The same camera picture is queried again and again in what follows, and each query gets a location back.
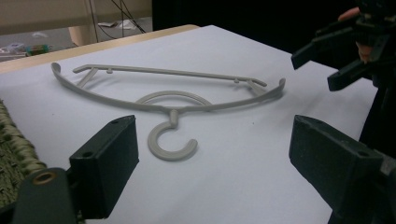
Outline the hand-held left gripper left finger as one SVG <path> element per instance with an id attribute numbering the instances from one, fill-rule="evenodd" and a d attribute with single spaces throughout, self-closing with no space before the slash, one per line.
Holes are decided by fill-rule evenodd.
<path id="1" fill-rule="evenodd" d="M 134 115 L 110 121 L 69 162 L 82 216 L 108 218 L 139 163 Z"/>

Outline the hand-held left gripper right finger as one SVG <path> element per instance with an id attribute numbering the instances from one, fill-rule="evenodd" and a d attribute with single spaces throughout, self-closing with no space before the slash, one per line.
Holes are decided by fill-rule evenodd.
<path id="1" fill-rule="evenodd" d="M 372 204 L 370 182 L 382 156 L 331 125 L 295 116 L 289 157 L 335 214 L 364 214 Z"/>

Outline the grey plastic clothes hanger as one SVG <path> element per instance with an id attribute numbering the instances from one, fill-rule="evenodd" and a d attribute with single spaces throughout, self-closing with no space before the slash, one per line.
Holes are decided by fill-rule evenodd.
<path id="1" fill-rule="evenodd" d="M 80 73 L 85 70 L 88 73 L 75 84 L 65 78 L 61 71 L 62 68 L 58 63 L 52 63 L 50 65 L 53 75 L 58 79 L 58 81 L 64 85 L 69 90 L 82 94 L 86 97 L 91 97 L 94 100 L 101 101 L 106 104 L 111 104 L 120 107 L 127 107 L 136 110 L 143 111 L 160 111 L 166 113 L 169 116 L 169 120 L 155 126 L 148 135 L 148 149 L 150 152 L 158 159 L 164 161 L 182 161 L 193 155 L 198 147 L 198 142 L 195 139 L 191 139 L 186 146 L 180 150 L 168 151 L 163 149 L 158 144 L 159 137 L 168 130 L 174 130 L 178 126 L 179 115 L 186 112 L 195 111 L 214 111 L 221 109 L 229 109 L 238 106 L 252 105 L 259 102 L 264 102 L 268 99 L 278 96 L 285 88 L 286 79 L 281 78 L 278 81 L 278 86 L 265 91 L 264 87 L 266 83 L 253 77 L 237 77 L 237 76 L 227 76 L 227 75 L 217 75 L 217 74 L 207 74 L 198 72 L 188 72 L 188 71 L 177 71 L 159 68 L 147 68 L 147 67 L 135 67 L 135 66 L 121 66 L 121 65 L 109 65 L 109 64 L 84 64 L 73 70 L 74 73 Z M 112 74 L 114 71 L 122 72 L 138 72 L 138 73 L 150 73 L 159 75 L 170 75 L 170 76 L 182 76 L 182 77 L 199 77 L 199 78 L 211 78 L 211 79 L 221 79 L 221 80 L 231 80 L 234 83 L 244 82 L 246 83 L 255 93 L 252 98 L 247 98 L 240 101 L 234 101 L 222 104 L 212 104 L 205 98 L 190 93 L 186 91 L 157 91 L 142 98 L 135 102 L 128 102 L 119 99 L 109 98 L 101 94 L 94 93 L 92 91 L 87 91 L 84 86 L 96 75 L 98 71 L 106 71 L 108 74 Z M 192 99 L 198 102 L 198 105 L 189 106 L 164 106 L 164 105 L 149 105 L 148 101 L 162 97 L 162 96 L 181 96 Z"/>

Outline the colourful plastic toys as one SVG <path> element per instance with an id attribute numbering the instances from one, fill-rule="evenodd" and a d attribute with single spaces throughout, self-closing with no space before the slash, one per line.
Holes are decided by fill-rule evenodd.
<path id="1" fill-rule="evenodd" d="M 26 48 L 26 55 L 27 56 L 36 56 L 36 55 L 48 53 L 49 51 L 50 51 L 50 47 L 48 45 L 28 46 Z"/>

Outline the light wooden shelf unit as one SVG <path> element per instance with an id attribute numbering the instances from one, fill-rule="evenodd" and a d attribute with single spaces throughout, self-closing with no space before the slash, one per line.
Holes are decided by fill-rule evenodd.
<path id="1" fill-rule="evenodd" d="M 131 20 L 140 34 L 152 26 L 151 0 L 0 0 L 0 47 L 12 37 L 68 28 L 77 46 L 100 42 L 98 22 Z"/>

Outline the white table mat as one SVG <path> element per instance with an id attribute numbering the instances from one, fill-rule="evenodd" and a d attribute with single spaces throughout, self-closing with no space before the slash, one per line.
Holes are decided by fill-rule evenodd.
<path id="1" fill-rule="evenodd" d="M 329 67 L 294 69 L 287 52 L 216 26 L 186 25 L 1 62 L 0 100 L 50 167 L 67 167 L 92 135 L 126 115 L 62 86 L 52 63 L 75 81 L 83 64 L 114 64 L 115 73 L 97 74 L 88 89 L 129 101 L 170 89 L 213 103 L 249 97 L 235 77 L 254 77 L 268 87 L 286 84 L 272 101 L 183 114 L 160 143 L 176 150 L 196 140 L 196 153 L 184 161 L 162 161 L 149 152 L 149 132 L 165 114 L 137 112 L 140 162 L 110 217 L 90 224 L 326 224 L 330 207 L 290 164 L 293 118 L 321 119 L 358 137 L 375 96 L 365 79 L 330 91 Z"/>

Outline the green woven basket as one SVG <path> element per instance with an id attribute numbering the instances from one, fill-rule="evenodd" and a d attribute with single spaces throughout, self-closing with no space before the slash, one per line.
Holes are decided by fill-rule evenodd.
<path id="1" fill-rule="evenodd" d="M 26 176 L 46 168 L 0 99 L 0 208 L 17 200 Z"/>

